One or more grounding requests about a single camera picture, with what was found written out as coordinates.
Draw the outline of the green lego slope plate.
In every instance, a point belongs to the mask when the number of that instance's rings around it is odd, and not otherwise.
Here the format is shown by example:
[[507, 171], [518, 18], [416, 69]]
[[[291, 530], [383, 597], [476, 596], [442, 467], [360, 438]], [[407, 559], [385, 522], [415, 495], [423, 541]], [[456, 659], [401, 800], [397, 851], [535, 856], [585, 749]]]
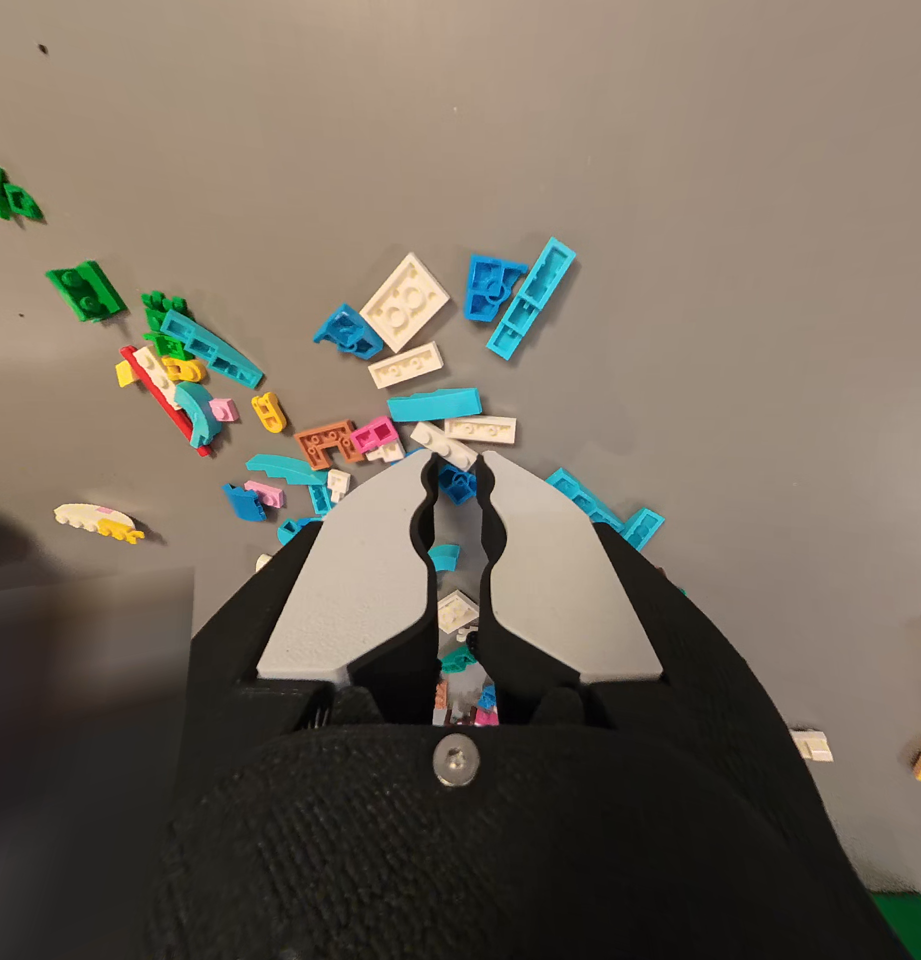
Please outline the green lego slope plate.
[[96, 260], [88, 259], [72, 268], [47, 270], [45, 277], [80, 322], [100, 323], [128, 311]]

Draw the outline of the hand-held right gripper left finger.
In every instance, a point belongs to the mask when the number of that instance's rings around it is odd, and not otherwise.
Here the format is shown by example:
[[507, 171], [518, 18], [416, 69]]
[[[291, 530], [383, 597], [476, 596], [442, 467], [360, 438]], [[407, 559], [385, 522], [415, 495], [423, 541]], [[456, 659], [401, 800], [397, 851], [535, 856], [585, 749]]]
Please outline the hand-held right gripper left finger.
[[260, 680], [348, 685], [359, 659], [419, 622], [429, 567], [412, 523], [437, 462], [408, 455], [327, 515], [259, 658]]

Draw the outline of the white and yellow lego assembly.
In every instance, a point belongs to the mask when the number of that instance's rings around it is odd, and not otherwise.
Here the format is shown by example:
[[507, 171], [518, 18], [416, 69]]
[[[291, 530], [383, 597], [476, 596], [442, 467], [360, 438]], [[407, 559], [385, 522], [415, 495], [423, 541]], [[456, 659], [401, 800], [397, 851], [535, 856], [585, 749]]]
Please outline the white and yellow lego assembly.
[[57, 523], [110, 537], [131, 546], [146, 536], [135, 526], [130, 516], [108, 507], [90, 503], [65, 503], [56, 507], [53, 513]]

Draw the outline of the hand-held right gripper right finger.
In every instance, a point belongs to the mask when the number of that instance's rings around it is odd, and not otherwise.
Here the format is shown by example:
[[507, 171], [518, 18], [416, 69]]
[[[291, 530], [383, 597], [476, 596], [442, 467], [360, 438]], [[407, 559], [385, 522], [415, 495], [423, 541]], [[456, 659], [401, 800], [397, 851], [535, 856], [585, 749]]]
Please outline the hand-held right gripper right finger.
[[496, 451], [476, 464], [480, 541], [479, 650], [497, 681], [542, 685], [541, 666], [503, 643], [553, 662], [552, 679], [591, 684], [659, 678], [662, 667], [599, 537], [615, 534], [556, 487]]

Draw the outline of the green lego baseplate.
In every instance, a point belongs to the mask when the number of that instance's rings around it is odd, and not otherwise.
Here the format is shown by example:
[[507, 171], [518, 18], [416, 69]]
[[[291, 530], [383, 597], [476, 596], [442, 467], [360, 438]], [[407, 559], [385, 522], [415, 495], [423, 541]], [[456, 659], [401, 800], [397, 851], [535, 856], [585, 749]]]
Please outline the green lego baseplate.
[[910, 957], [921, 959], [921, 894], [874, 892], [871, 897]]

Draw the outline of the red lego bar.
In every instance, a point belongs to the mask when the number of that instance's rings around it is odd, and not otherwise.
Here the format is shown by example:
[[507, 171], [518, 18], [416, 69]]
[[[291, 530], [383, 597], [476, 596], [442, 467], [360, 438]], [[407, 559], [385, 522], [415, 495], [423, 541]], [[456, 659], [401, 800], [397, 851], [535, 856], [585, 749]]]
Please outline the red lego bar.
[[181, 409], [177, 401], [176, 382], [170, 378], [160, 358], [147, 347], [138, 349], [133, 345], [121, 347], [119, 354], [130, 368], [134, 379], [153, 396], [155, 402], [193, 447], [195, 444], [192, 422], [188, 414]]

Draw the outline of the white lego plate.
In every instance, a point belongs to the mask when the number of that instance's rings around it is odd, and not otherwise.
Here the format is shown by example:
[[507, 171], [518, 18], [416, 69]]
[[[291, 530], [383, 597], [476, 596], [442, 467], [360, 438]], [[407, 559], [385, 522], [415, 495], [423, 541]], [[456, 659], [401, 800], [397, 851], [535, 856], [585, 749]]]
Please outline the white lego plate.
[[449, 437], [443, 429], [428, 421], [419, 421], [409, 438], [427, 450], [439, 455], [455, 469], [470, 473], [474, 469], [478, 453], [462, 441]]

